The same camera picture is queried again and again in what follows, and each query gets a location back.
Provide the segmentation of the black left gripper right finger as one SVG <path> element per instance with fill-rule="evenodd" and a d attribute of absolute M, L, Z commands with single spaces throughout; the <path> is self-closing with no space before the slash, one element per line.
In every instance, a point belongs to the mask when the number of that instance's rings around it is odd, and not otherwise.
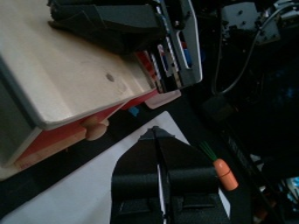
<path fill-rule="evenodd" d="M 231 224 L 215 168 L 203 153 L 155 128 L 167 224 Z"/>

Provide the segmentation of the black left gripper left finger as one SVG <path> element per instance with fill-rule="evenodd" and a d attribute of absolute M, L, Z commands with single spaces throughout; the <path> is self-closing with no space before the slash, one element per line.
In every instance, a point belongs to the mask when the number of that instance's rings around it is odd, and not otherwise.
<path fill-rule="evenodd" d="M 152 129 L 119 160 L 111 178 L 109 224 L 161 224 L 157 159 Z"/>

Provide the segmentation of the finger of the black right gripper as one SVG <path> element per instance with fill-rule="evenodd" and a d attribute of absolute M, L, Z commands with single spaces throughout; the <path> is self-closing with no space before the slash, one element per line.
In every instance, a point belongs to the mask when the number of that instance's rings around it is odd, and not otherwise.
<path fill-rule="evenodd" d="M 51 26 L 116 54 L 149 48 L 165 37 L 155 3 L 48 3 Z"/>

